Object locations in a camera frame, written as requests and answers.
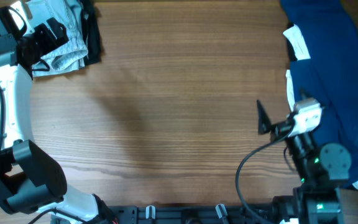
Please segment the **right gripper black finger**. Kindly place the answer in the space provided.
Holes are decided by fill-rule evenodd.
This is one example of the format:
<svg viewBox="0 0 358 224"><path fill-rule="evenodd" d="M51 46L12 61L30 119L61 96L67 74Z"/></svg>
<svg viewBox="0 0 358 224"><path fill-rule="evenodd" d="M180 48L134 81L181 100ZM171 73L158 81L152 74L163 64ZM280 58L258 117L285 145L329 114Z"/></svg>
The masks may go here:
<svg viewBox="0 0 358 224"><path fill-rule="evenodd" d="M258 134L267 134L272 130L270 118L260 100L257 100Z"/></svg>
<svg viewBox="0 0 358 224"><path fill-rule="evenodd" d="M299 89L299 94L300 94L301 101L310 100L310 99L314 98L307 90L305 90L303 88Z"/></svg>

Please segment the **light blue denim shorts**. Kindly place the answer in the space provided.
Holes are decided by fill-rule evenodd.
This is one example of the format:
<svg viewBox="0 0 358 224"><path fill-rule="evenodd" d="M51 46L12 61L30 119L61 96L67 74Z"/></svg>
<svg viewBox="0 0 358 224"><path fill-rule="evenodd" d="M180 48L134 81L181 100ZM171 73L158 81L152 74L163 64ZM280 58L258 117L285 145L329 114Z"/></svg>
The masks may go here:
<svg viewBox="0 0 358 224"><path fill-rule="evenodd" d="M79 0L33 0L27 2L32 14L29 24L38 29L45 25L57 46L44 53L32 66L34 77L61 75L85 67L88 47L81 27L83 3Z"/></svg>

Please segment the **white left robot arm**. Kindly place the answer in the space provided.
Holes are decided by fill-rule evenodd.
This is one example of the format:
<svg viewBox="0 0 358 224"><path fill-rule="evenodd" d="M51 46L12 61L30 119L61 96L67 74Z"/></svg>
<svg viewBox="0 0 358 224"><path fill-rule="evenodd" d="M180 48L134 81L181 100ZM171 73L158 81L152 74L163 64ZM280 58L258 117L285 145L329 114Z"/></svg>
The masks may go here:
<svg viewBox="0 0 358 224"><path fill-rule="evenodd" d="M69 223L117 223L96 195L67 184L60 164L34 142L29 115L33 65L68 42L65 26L50 18L18 26L0 8L0 207L8 214L46 214Z"/></svg>

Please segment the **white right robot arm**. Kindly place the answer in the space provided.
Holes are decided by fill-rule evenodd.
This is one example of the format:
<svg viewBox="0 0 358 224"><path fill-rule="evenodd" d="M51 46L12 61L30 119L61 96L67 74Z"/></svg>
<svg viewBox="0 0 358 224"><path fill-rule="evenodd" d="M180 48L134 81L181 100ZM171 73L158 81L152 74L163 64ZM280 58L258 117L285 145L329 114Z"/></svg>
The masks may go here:
<svg viewBox="0 0 358 224"><path fill-rule="evenodd" d="M318 144L313 133L321 124L324 105L307 91L284 121L273 124L261 101L257 102L258 133L269 134L272 143L284 142L301 185L292 195L275 196L268 219L272 223L343 223L339 187L349 180L352 159L336 142Z"/></svg>

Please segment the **blue garment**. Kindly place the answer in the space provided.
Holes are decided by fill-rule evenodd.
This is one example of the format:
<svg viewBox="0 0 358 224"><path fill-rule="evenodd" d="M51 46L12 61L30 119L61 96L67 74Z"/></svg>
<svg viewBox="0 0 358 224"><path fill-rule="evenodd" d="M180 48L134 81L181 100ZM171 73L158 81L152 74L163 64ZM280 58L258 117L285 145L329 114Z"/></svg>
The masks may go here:
<svg viewBox="0 0 358 224"><path fill-rule="evenodd" d="M358 181L358 30L337 0L284 0L288 20L297 26L308 49L308 59L290 62L295 100L307 91L324 105L313 133L318 144L338 142L352 157L350 187Z"/></svg>

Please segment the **folded dark green garment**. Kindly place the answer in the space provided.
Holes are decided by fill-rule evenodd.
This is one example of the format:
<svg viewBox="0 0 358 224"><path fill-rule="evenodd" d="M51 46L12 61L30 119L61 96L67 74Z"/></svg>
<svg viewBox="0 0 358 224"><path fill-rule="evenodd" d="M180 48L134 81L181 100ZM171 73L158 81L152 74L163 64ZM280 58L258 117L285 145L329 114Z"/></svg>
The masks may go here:
<svg viewBox="0 0 358 224"><path fill-rule="evenodd" d="M88 49L84 62L85 65L92 65L101 61L101 41L96 9L91 0L80 0L80 3L83 6L81 10L83 41Z"/></svg>

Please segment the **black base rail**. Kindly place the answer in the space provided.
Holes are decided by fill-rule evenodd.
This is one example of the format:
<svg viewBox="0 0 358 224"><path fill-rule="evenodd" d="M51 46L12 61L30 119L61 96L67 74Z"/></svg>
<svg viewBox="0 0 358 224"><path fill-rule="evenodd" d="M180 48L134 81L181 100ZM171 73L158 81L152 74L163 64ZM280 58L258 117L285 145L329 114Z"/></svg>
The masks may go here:
<svg viewBox="0 0 358 224"><path fill-rule="evenodd" d="M215 206L199 207L148 207L115 206L110 208L117 222L122 224L186 224L186 223L259 223L242 206Z"/></svg>

